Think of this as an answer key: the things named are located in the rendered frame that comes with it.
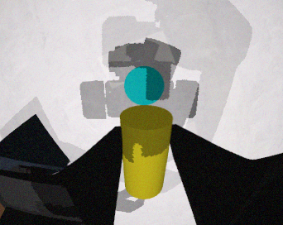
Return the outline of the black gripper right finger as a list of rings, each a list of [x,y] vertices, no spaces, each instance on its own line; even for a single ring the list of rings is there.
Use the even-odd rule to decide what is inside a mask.
[[[234,225],[261,187],[283,176],[283,153],[246,159],[172,125],[172,158],[197,225]]]

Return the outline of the yellow cylinder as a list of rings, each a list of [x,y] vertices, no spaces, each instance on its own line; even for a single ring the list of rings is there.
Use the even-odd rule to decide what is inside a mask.
[[[153,199],[164,185],[172,116],[157,106],[134,106],[119,115],[125,189],[136,199]]]

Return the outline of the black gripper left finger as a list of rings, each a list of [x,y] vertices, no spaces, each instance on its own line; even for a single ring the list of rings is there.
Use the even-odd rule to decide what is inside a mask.
[[[114,225],[122,168],[122,130],[109,130],[55,175],[0,169],[0,203],[73,225]]]

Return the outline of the cyan circle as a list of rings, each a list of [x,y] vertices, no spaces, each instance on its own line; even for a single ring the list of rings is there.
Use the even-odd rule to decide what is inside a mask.
[[[151,105],[164,93],[164,80],[154,67],[137,66],[124,80],[126,96],[137,105]]]

